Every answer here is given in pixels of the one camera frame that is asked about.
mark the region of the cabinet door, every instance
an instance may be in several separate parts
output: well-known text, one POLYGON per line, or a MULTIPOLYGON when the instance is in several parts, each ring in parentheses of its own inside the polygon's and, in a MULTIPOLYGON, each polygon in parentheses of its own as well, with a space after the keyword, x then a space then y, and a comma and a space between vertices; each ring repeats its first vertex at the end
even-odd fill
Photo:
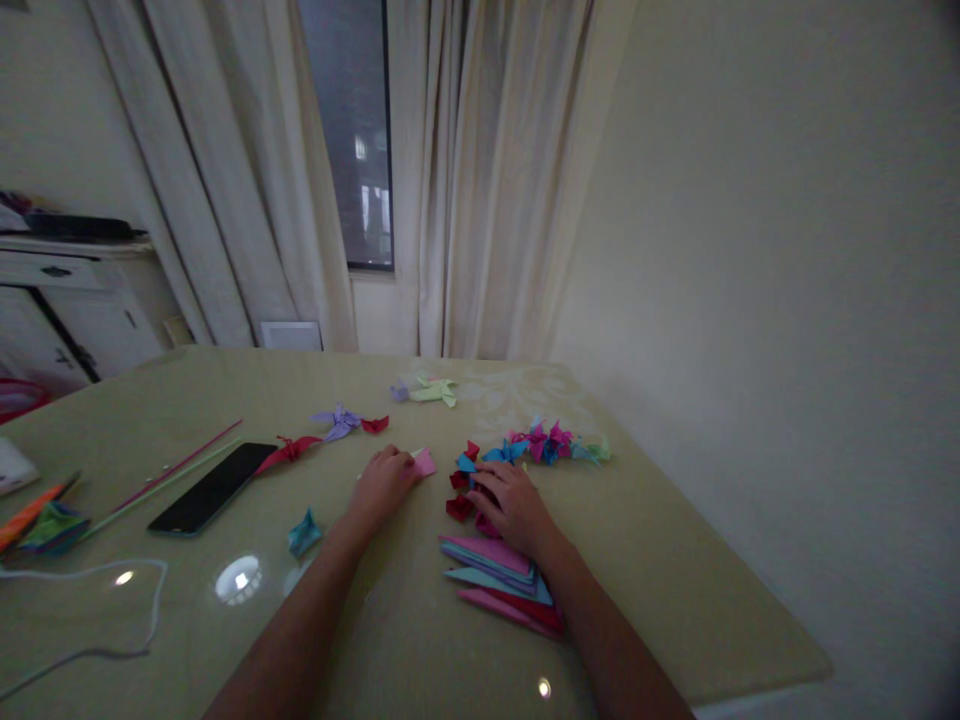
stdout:
POLYGON ((70 337, 87 351, 101 380, 150 359, 140 329, 117 295, 73 288, 45 287, 42 292, 70 337))
POLYGON ((0 355, 18 378, 54 395, 66 395, 90 380, 46 316, 22 288, 0 287, 0 355))

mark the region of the white cabinet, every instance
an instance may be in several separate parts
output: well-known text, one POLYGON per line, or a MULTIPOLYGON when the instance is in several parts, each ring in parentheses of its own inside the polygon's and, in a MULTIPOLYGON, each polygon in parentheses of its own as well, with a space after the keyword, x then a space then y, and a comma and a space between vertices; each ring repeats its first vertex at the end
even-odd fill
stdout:
POLYGON ((182 321, 149 242, 2 237, 0 291, 0 364, 58 395, 162 354, 182 321))
POLYGON ((55 395, 89 384, 63 338, 29 290, 0 287, 0 361, 17 377, 39 383, 55 395))

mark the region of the phone screen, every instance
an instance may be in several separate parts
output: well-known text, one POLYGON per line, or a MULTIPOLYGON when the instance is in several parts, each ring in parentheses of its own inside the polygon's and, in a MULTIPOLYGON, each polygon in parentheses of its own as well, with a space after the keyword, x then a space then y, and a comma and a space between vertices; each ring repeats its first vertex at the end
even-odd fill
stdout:
POLYGON ((194 535, 253 477, 276 445, 244 443, 164 510, 147 530, 194 535))

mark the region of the white cable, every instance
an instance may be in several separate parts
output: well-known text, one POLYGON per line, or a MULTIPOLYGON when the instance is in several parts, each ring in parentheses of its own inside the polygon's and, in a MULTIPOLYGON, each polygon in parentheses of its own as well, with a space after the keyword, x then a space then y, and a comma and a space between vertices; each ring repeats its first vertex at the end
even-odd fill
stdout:
POLYGON ((130 560, 117 560, 116 562, 107 563, 106 565, 98 565, 97 567, 89 568, 87 570, 81 570, 80 572, 75 573, 41 573, 35 572, 33 570, 7 570, 5 567, 0 565, 0 579, 3 578, 34 578, 36 580, 75 580, 77 578, 86 577, 100 570, 107 570, 113 567, 124 567, 127 565, 153 565, 160 568, 160 580, 157 583, 157 589, 153 593, 153 610, 150 616, 150 631, 147 633, 146 639, 140 645, 137 650, 131 652, 126 652, 122 650, 111 650, 110 648, 86 648, 85 650, 78 650, 77 652, 70 653, 69 655, 64 655, 59 660, 52 662, 46 667, 40 668, 36 672, 32 672, 29 675, 23 677, 20 682, 11 685, 8 688, 0 690, 0 702, 8 699, 12 695, 23 690, 27 685, 39 680, 44 675, 52 673, 57 668, 61 668, 67 663, 71 663, 74 660, 78 660, 82 657, 102 657, 107 660, 132 660, 133 658, 143 657, 147 655, 150 651, 147 649, 150 645, 150 642, 153 640, 153 636, 157 633, 157 626, 160 624, 160 591, 163 589, 163 582, 167 579, 167 563, 163 560, 153 560, 149 558, 132 558, 130 560))

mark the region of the white curtain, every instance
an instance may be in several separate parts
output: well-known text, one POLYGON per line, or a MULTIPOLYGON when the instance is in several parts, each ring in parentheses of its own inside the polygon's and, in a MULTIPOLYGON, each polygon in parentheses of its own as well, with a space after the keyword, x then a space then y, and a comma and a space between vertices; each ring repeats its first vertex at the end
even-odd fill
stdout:
MULTIPOLYGON (((590 0, 388 4, 408 352, 548 351, 579 215, 564 207, 567 176, 589 171, 570 145, 589 125, 579 85, 593 11, 590 0)), ((585 183, 574 186, 582 204, 585 183)))
POLYGON ((296 0, 88 0, 162 213, 148 227, 201 341, 264 320, 356 328, 296 0))

